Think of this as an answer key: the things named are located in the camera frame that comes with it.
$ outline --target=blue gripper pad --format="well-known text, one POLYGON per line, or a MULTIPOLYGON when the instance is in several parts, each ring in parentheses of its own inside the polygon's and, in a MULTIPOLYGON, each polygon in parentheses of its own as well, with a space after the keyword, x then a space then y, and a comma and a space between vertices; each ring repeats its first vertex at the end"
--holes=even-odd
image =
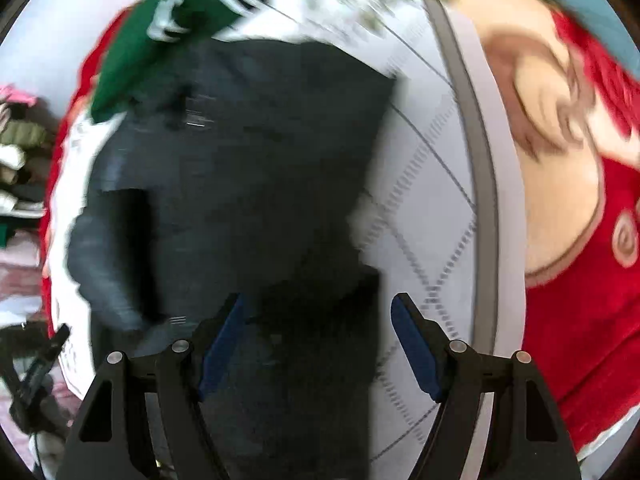
POLYGON ((229 364, 240 338, 243 326, 244 313, 242 309, 242 296, 238 296, 220 332, 218 332, 218 336, 204 355, 202 362, 202 380, 198 386, 201 399, 212 394, 220 384, 226 366, 229 364))
MULTIPOLYGON (((391 324, 396 330, 396 335, 420 389, 429 394, 434 402, 441 402, 443 391, 438 381, 436 359, 414 323, 403 299, 411 301, 408 294, 397 294, 391 301, 391 324)), ((413 301, 411 305, 417 312, 413 301)))

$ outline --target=metal screw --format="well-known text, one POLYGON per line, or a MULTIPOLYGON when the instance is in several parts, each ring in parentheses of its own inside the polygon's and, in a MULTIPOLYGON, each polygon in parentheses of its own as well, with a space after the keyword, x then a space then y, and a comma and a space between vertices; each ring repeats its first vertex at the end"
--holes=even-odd
POLYGON ((456 354, 462 354, 466 352, 466 343, 464 341, 460 341, 460 339, 454 339, 451 343, 449 343, 449 348, 456 354))
POLYGON ((122 361, 122 352, 111 352, 109 355, 107 355, 107 362, 110 365, 114 365, 116 363, 119 363, 120 361, 122 361))
POLYGON ((520 350, 516 354, 516 359, 523 364, 529 364, 531 362, 531 355, 529 352, 525 352, 524 350, 520 350))
POLYGON ((178 339, 174 344, 171 345, 171 350, 173 350, 177 354, 181 354, 182 352, 186 352, 189 349, 189 342, 184 339, 178 339))

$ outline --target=white quilted mat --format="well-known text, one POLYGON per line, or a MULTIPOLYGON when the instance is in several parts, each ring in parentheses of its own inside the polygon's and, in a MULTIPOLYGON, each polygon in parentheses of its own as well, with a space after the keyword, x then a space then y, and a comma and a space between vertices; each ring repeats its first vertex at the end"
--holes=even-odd
MULTIPOLYGON (((524 330, 524 193, 506 115, 473 26, 451 10, 442 15, 457 41, 455 52, 447 55, 462 56, 478 98, 487 137, 483 142, 490 151, 473 164, 492 168, 493 194, 476 196, 476 189, 485 188, 474 179, 477 172, 461 105, 468 103, 460 99, 434 18, 422 0, 268 0, 257 14, 218 35, 225 41, 325 41, 399 77, 369 184, 352 219, 354 239, 367 263, 384 275, 379 374, 371 391, 372 479, 407 478, 436 415, 436 406, 418 388, 392 329, 389 307, 395 294, 408 292, 423 315, 439 322, 450 338, 471 342, 479 351, 510 356, 519 349, 524 330), (477 240, 479 201, 484 210, 490 202, 497 224, 490 226, 495 233, 484 245, 477 240), (495 304, 481 312, 477 248, 487 245, 493 247, 496 260, 495 290, 490 291, 495 304), (482 332, 478 323, 484 318, 490 323, 482 332), (486 348, 476 345, 479 334, 486 348)), ((65 145, 65 163, 52 199, 55 231, 49 265, 54 324, 72 327, 62 367, 70 389, 82 397, 94 374, 88 305, 66 272, 66 245, 92 160, 117 120, 92 125, 81 115, 77 123, 91 135, 83 135, 75 124, 65 145)), ((477 474, 489 413, 485 405, 464 478, 477 474)))

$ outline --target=gray border stripe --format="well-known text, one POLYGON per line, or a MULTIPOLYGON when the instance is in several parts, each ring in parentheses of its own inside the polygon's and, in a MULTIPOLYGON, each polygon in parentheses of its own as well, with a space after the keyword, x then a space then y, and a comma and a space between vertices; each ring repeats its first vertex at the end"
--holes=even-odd
POLYGON ((494 165, 476 93, 453 33, 449 17, 437 0, 424 0, 453 83, 466 135, 478 218, 474 323, 470 343, 492 354, 498 321, 498 199, 494 165))

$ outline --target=red fabric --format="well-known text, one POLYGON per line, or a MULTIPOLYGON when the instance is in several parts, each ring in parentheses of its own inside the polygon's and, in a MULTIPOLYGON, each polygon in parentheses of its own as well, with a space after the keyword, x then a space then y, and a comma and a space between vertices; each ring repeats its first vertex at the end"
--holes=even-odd
POLYGON ((606 202, 575 261, 549 283, 527 289, 524 349, 558 401, 576 450, 640 404, 640 260, 614 257, 620 213, 638 228, 640 173, 603 158, 606 202))
MULTIPOLYGON (((56 136, 56 142, 53 149, 53 155, 51 160, 51 172, 49 174, 49 181, 47 182, 47 190, 45 197, 45 204, 47 205, 46 213, 42 217, 40 222, 40 243, 42 246, 42 254, 47 254, 47 231, 49 229, 49 222, 51 219, 49 213, 49 199, 53 191, 56 182, 58 181, 58 175, 60 174, 60 161, 62 160, 63 150, 62 144, 68 134, 69 127, 71 126, 70 114, 74 108, 74 105, 79 98, 89 94, 92 90, 91 78, 98 73, 100 63, 102 61, 102 54, 107 50, 111 41, 115 38, 115 35, 120 28, 124 18, 128 14, 127 10, 123 10, 115 20, 111 22, 109 27, 104 31, 98 43, 90 54, 84 60, 80 68, 78 90, 71 98, 69 108, 66 111, 60 127, 58 128, 58 134, 56 136)), ((49 336, 53 335, 53 325, 51 320, 51 280, 49 278, 42 279, 42 304, 44 311, 49 321, 49 336)))
POLYGON ((593 83, 620 132, 628 137, 640 130, 640 82, 612 58, 607 49, 574 20, 552 12, 558 37, 584 57, 584 73, 593 83))

